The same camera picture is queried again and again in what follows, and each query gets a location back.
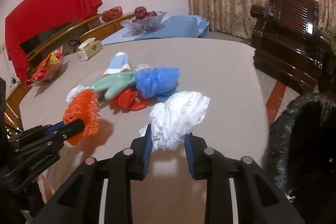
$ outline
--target metal screw head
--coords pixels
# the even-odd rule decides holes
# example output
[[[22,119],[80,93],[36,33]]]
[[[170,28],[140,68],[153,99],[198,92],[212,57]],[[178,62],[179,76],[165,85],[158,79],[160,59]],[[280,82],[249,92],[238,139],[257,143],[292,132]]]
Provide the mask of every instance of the metal screw head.
[[[204,153],[206,153],[207,155],[212,155],[213,153],[215,153],[215,150],[213,150],[210,147],[207,147],[206,149],[204,149]]]
[[[95,161],[96,161],[95,158],[89,157],[89,158],[87,158],[87,159],[85,160],[85,163],[86,163],[87,165],[91,165],[91,164],[94,164]]]
[[[253,159],[249,156],[245,156],[243,157],[243,162],[245,162],[246,164],[251,164],[253,162]]]
[[[130,155],[132,155],[133,152],[134,152],[134,151],[133,151],[132,148],[126,148],[126,149],[123,151],[124,155],[126,155],[126,156],[130,156]]]

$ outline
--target wooden tissue box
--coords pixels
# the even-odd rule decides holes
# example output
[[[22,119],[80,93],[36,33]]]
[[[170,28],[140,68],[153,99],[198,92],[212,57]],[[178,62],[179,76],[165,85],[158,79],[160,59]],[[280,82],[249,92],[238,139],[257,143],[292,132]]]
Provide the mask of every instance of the wooden tissue box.
[[[84,41],[78,47],[78,49],[80,50],[78,52],[80,61],[85,61],[90,59],[96,53],[100,52],[103,49],[103,46],[101,45],[100,40],[95,40],[95,38],[89,38]]]

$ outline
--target blue plastic sheet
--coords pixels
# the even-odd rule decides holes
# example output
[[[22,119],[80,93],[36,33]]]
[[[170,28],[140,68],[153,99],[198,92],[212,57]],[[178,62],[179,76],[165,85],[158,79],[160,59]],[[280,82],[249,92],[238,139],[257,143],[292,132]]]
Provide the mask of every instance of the blue plastic sheet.
[[[209,37],[209,21],[196,15],[172,16],[161,23],[159,30],[141,35],[135,40],[168,37]]]
[[[209,21],[196,15],[165,16],[161,22],[160,29],[155,32],[133,36],[127,28],[122,28],[118,32],[103,39],[101,44],[108,45],[139,39],[167,37],[208,38]]]
[[[180,72],[177,68],[141,69],[135,75],[136,88],[144,99],[155,97],[160,102],[175,93]]]

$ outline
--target green rubber glove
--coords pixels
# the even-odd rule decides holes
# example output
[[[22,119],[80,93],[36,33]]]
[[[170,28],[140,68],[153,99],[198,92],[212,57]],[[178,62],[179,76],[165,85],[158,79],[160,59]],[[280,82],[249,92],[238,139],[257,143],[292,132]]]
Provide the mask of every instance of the green rubber glove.
[[[105,76],[94,83],[90,89],[93,89],[93,92],[95,93],[107,90],[105,93],[105,100],[111,100],[125,88],[135,84],[134,73],[135,71],[119,72]]]

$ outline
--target gray floor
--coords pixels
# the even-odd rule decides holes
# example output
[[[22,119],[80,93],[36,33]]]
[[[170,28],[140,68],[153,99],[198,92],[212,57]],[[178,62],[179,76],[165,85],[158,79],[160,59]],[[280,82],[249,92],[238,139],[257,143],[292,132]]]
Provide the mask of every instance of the gray floor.
[[[223,40],[229,40],[229,41],[237,41],[237,42],[243,42],[243,43],[246,43],[246,44],[249,43],[249,41],[247,39],[234,37],[234,36],[231,36],[229,34],[224,34],[224,33],[220,33],[220,32],[210,32],[210,38],[212,38],[212,39],[223,39]],[[272,77],[266,75],[265,73],[263,73],[260,70],[256,69],[256,72],[257,72],[257,75],[258,75],[261,91],[263,93],[264,101],[265,101],[265,104],[266,104],[266,102],[268,100],[268,97],[270,96],[270,94],[271,94],[271,92],[274,88],[276,80],[273,79]],[[287,105],[290,103],[290,101],[294,100],[296,97],[298,97],[298,95],[299,94],[296,91],[292,90],[289,87],[286,87],[286,91],[285,91],[285,94],[283,96],[283,100],[282,100],[282,103],[280,105],[277,118],[287,108]]]

